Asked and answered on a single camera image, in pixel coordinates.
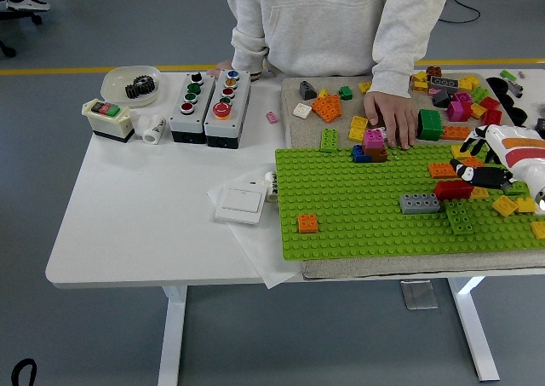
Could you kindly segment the person's left hand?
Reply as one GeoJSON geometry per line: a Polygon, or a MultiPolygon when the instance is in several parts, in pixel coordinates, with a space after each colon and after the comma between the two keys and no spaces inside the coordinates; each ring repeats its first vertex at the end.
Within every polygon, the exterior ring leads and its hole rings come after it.
{"type": "Polygon", "coordinates": [[[378,125],[382,119],[391,147],[400,145],[408,150],[416,143],[418,112],[412,99],[368,92],[364,97],[364,111],[371,125],[378,125]]]}

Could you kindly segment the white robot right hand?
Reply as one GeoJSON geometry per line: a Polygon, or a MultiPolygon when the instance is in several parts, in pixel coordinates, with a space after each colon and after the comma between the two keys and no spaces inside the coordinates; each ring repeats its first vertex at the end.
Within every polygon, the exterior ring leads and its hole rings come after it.
{"type": "Polygon", "coordinates": [[[484,125],[471,131],[461,150],[473,156],[487,146],[485,162],[471,167],[452,159],[451,167],[465,182],[484,188],[509,189],[515,182],[527,185],[531,197],[544,199],[544,140],[535,130],[507,125],[484,125]]]}

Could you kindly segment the person's right hand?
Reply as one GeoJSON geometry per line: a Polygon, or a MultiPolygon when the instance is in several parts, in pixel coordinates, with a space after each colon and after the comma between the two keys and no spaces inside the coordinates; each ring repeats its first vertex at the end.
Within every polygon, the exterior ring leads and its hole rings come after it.
{"type": "Polygon", "coordinates": [[[221,75],[222,71],[232,71],[233,66],[232,62],[230,60],[224,60],[222,62],[218,62],[213,68],[210,68],[207,71],[207,74],[210,76],[213,76],[214,78],[218,78],[221,75]]]}

